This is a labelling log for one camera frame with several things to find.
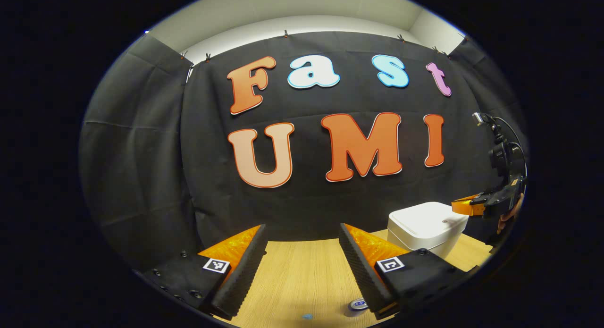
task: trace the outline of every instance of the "light blue letter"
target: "light blue letter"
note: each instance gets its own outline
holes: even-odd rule
[[[406,87],[409,76],[405,73],[405,64],[396,57],[378,54],[371,59],[373,66],[380,70],[377,78],[386,86]]]

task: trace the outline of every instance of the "blue object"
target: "blue object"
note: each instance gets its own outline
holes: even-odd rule
[[[369,306],[367,306],[367,303],[365,302],[365,300],[362,297],[357,298],[356,300],[349,303],[349,305],[348,305],[348,309],[350,311],[366,311],[367,308],[369,308]]]
[[[409,84],[409,76],[405,73],[405,64],[397,57],[378,54],[371,59],[375,68],[380,70],[377,78],[386,86],[406,87]]]

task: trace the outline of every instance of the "white wall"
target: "white wall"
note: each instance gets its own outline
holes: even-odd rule
[[[397,38],[401,34],[406,42],[422,45],[411,33],[375,21],[338,16],[294,16],[264,20],[229,29],[186,49],[188,51],[186,57],[193,64],[197,64],[205,60],[205,53],[213,57],[251,42],[285,35],[283,32],[285,29],[287,34],[343,31],[384,35],[391,38]]]
[[[427,9],[420,12],[409,31],[423,46],[428,48],[436,46],[439,51],[447,54],[451,53],[465,36],[465,33]]]

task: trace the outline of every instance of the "pink letter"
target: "pink letter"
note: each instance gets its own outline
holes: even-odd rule
[[[439,70],[436,67],[436,64],[434,63],[429,63],[428,65],[426,65],[426,68],[432,73],[434,81],[436,82],[436,87],[438,87],[440,93],[444,94],[447,97],[451,96],[451,89],[449,89],[449,87],[445,85],[445,81],[443,80],[445,74],[441,70]]]

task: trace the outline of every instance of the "white ceiling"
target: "white ceiling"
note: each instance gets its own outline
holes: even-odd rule
[[[199,0],[149,31],[182,52],[235,27],[288,16],[343,16],[376,21],[408,31],[422,7],[409,0]]]

